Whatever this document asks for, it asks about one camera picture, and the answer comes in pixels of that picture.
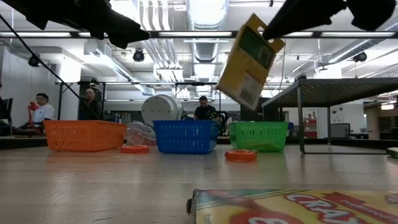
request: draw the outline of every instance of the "plastic basket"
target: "plastic basket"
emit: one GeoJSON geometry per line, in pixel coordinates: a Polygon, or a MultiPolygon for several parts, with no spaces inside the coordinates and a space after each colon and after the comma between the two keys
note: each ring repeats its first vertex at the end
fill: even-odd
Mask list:
{"type": "Polygon", "coordinates": [[[235,149],[282,152],[287,135],[286,122],[233,122],[229,138],[235,149]]]}
{"type": "Polygon", "coordinates": [[[157,147],[164,153],[208,154],[216,147],[218,123],[154,121],[157,147]]]}
{"type": "Polygon", "coordinates": [[[96,152],[122,146],[126,125],[107,121],[44,121],[44,128],[50,150],[96,152]]]}

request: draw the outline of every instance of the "black table frame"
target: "black table frame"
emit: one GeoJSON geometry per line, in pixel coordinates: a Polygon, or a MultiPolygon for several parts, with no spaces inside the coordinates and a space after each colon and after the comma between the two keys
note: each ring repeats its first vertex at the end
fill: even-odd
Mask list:
{"type": "Polygon", "coordinates": [[[314,108],[327,108],[327,127],[328,127],[328,144],[331,144],[331,126],[330,126],[330,107],[348,103],[354,100],[360,100],[363,98],[380,95],[383,93],[388,93],[390,91],[398,90],[398,78],[343,78],[343,79],[301,79],[297,80],[295,83],[291,84],[284,91],[280,92],[278,95],[273,98],[267,100],[262,104],[262,107],[266,106],[277,106],[279,107],[280,118],[283,120],[283,108],[284,107],[297,107],[298,108],[298,138],[300,151],[303,154],[360,154],[360,155],[380,155],[386,154],[383,153],[368,153],[368,152],[306,152],[304,147],[304,125],[303,125],[303,107],[314,107],[314,108]],[[356,86],[356,85],[365,85],[365,86],[380,86],[370,91],[363,90],[362,92],[356,91],[357,89],[353,88],[353,94],[341,95],[341,97],[335,97],[333,100],[330,100],[325,94],[321,95],[324,98],[320,97],[317,99],[318,101],[311,102],[308,99],[304,100],[304,94],[307,92],[303,92],[303,88],[305,87],[313,87],[323,88],[327,86],[356,86]],[[297,95],[297,99],[293,100],[292,96],[297,95]]]}

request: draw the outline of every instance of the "monitor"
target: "monitor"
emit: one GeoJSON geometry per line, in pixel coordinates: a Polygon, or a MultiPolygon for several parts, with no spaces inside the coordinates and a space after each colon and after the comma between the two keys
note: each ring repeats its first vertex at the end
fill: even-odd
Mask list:
{"type": "Polygon", "coordinates": [[[11,118],[12,98],[2,100],[0,97],[0,119],[11,118]]]}

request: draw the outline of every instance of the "ceiling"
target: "ceiling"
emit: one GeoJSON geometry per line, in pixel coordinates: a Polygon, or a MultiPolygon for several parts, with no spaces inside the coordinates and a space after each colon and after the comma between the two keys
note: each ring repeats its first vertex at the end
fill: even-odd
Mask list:
{"type": "MultiPolygon", "coordinates": [[[[269,1],[230,0],[226,30],[238,30],[253,13],[257,14],[265,23],[269,23],[269,21],[280,9],[281,4],[279,2],[281,1],[283,0],[275,0],[276,3],[274,4],[274,7],[267,7],[269,1]]],[[[169,10],[169,23],[171,29],[187,30],[187,12],[181,10],[181,8],[184,8],[185,6],[185,1],[171,0],[169,1],[169,6],[172,6],[169,10]]],[[[38,30],[35,26],[27,22],[23,15],[19,14],[16,11],[13,12],[12,9],[9,6],[5,5],[3,2],[0,2],[0,13],[9,22],[13,21],[13,26],[15,30],[38,30]]],[[[396,20],[398,22],[398,17],[394,18],[395,16],[398,16],[397,12],[394,13],[391,20],[396,20]]],[[[333,21],[332,25],[317,27],[314,30],[358,30],[350,24],[353,16],[349,10],[342,11],[339,14],[333,16],[331,19],[333,21]]],[[[0,29],[6,30],[6,26],[4,24],[0,24],[0,29]]],[[[71,30],[71,28],[49,22],[46,30],[71,30]]],[[[220,44],[220,51],[216,60],[216,77],[220,75],[223,64],[228,58],[228,52],[231,50],[233,39],[229,39],[228,41],[228,43],[220,44]]],[[[269,74],[269,82],[291,80],[294,75],[289,77],[289,74],[291,74],[291,72],[295,70],[295,68],[306,62],[305,60],[316,57],[319,53],[321,53],[322,55],[331,54],[354,41],[355,40],[353,39],[322,39],[318,42],[317,39],[287,39],[285,40],[285,49],[282,49],[277,54],[274,66],[272,67],[272,70],[269,74]]],[[[112,78],[114,77],[113,71],[107,69],[105,66],[98,63],[90,62],[89,60],[85,60],[86,58],[85,56],[83,56],[82,51],[82,46],[86,42],[86,40],[84,39],[27,39],[27,42],[30,45],[61,47],[75,54],[77,57],[80,57],[82,60],[86,61],[89,66],[88,68],[85,68],[85,73],[92,76],[97,76],[100,79],[101,77],[103,77],[104,80],[112,80],[112,78]]],[[[178,59],[183,66],[183,76],[184,78],[190,78],[193,75],[193,63],[190,44],[184,43],[182,39],[175,39],[174,44],[178,59]]],[[[385,67],[394,65],[396,63],[395,58],[398,56],[398,53],[388,54],[377,60],[372,59],[395,50],[397,48],[396,46],[398,46],[398,40],[385,40],[380,44],[366,50],[366,53],[368,55],[367,61],[363,63],[359,62],[356,65],[352,61],[344,61],[330,67],[330,71],[340,69],[342,71],[342,77],[360,77],[361,75],[375,72],[385,67]]],[[[146,55],[146,59],[143,62],[134,62],[132,59],[132,55],[135,52],[135,49],[138,47],[142,47],[142,44],[129,44],[129,47],[126,50],[113,47],[113,57],[119,60],[132,74],[134,74],[140,80],[147,82],[153,81],[154,77],[152,75],[152,71],[154,63],[151,58],[146,55]]],[[[382,74],[378,77],[396,76],[397,72],[398,70],[393,69],[388,73],[382,74]]],[[[315,70],[309,70],[306,72],[306,74],[308,77],[313,77],[313,74],[315,74],[315,70]]]]}

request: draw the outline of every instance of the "person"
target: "person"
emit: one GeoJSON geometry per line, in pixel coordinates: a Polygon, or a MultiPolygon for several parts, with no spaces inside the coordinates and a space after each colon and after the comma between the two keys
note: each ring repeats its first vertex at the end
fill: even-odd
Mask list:
{"type": "Polygon", "coordinates": [[[195,110],[195,120],[208,119],[208,113],[216,112],[216,108],[210,106],[207,97],[201,96],[199,98],[200,106],[195,110]]]}
{"type": "Polygon", "coordinates": [[[54,120],[55,109],[49,104],[49,96],[45,93],[36,94],[36,103],[40,106],[35,110],[33,122],[35,126],[43,120],[54,120]]]}
{"type": "Polygon", "coordinates": [[[102,119],[102,106],[101,103],[95,99],[95,92],[93,89],[88,88],[86,90],[86,100],[85,102],[80,103],[79,109],[79,120],[98,120],[102,119]]]}

